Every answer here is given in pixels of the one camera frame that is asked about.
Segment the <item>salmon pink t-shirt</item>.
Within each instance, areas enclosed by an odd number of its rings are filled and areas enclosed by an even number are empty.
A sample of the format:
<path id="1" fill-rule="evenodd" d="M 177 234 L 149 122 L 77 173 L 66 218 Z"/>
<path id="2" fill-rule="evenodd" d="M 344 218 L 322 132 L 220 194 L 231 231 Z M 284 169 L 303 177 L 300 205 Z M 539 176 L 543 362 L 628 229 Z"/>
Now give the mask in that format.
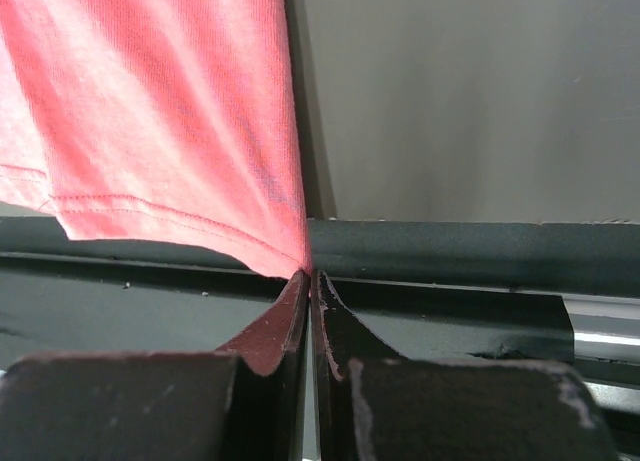
<path id="1" fill-rule="evenodd" d="M 284 0 L 1 0 L 1 198 L 309 271 Z"/>

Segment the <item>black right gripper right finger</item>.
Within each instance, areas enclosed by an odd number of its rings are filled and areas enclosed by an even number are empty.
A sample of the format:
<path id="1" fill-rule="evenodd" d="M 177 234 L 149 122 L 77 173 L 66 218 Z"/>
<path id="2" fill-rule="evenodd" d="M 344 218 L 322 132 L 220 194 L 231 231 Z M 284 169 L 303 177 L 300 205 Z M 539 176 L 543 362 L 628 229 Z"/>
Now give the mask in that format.
<path id="1" fill-rule="evenodd" d="M 600 409 L 568 365 L 414 361 L 371 332 L 328 276 L 311 279 L 323 460 L 614 460 Z"/>

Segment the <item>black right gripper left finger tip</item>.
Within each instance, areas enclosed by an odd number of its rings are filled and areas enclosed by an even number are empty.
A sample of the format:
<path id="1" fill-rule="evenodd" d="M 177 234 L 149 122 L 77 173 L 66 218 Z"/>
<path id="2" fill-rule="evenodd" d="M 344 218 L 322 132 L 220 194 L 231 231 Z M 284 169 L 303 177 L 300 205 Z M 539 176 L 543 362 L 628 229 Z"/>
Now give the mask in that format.
<path id="1" fill-rule="evenodd" d="M 298 460 L 309 278 L 200 352 L 45 352 L 1 379 L 5 460 Z"/>

